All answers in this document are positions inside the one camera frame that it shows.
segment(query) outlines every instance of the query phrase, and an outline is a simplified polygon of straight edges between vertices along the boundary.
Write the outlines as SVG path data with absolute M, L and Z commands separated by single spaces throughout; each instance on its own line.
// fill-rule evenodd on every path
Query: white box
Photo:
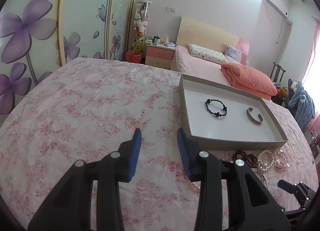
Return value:
M 211 115 L 205 107 L 207 99 L 221 100 L 227 106 L 225 117 Z M 182 75 L 180 79 L 182 126 L 188 139 L 206 150 L 263 150 L 282 147 L 287 137 L 265 101 L 257 96 L 220 83 Z M 211 102 L 212 112 L 222 111 L 219 102 Z M 261 125 L 247 116 L 263 117 Z

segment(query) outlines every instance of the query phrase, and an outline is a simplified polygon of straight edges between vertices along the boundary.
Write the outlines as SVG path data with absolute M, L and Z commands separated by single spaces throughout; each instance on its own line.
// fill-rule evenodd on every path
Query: red plastic bag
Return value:
M 140 63 L 142 60 L 142 53 L 139 51 L 128 51 L 125 54 L 125 59 L 128 62 Z

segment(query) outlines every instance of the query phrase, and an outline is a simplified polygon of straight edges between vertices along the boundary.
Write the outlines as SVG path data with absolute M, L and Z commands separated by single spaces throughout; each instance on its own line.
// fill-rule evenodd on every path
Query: air conditioner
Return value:
M 284 17 L 284 19 L 288 19 L 289 10 L 286 8 L 284 4 L 280 0 L 265 0 L 269 3 L 276 11 L 280 13 Z

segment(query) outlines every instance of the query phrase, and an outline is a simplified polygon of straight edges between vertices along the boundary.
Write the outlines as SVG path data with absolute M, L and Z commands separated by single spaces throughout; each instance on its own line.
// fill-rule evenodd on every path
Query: floral bedsheet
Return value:
M 181 126 L 179 80 L 175 71 L 76 58 L 33 89 L 0 128 L 0 194 L 22 225 L 27 227 L 76 160 L 102 159 L 139 127 L 143 140 L 136 174 L 132 182 L 120 184 L 125 229 L 193 230 L 199 194 L 184 176 L 176 143 Z M 303 181 L 316 190 L 316 167 L 289 111 L 272 102 L 269 106 L 289 138 L 283 150 L 291 164 L 285 172 L 268 171 L 269 191 L 292 210 L 298 206 L 294 196 L 277 188 L 277 181 Z M 212 153 L 225 160 L 233 155 Z M 226 203 L 223 215 L 226 228 Z

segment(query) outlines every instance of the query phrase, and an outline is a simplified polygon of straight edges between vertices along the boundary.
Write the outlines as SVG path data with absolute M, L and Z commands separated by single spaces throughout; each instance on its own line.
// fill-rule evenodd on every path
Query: wooden headboard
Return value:
M 177 45 L 188 49 L 188 44 L 196 44 L 221 53 L 224 53 L 226 44 L 232 45 L 234 48 L 244 52 L 241 64 L 245 64 L 250 47 L 249 42 L 246 40 L 221 28 L 192 18 L 182 17 Z

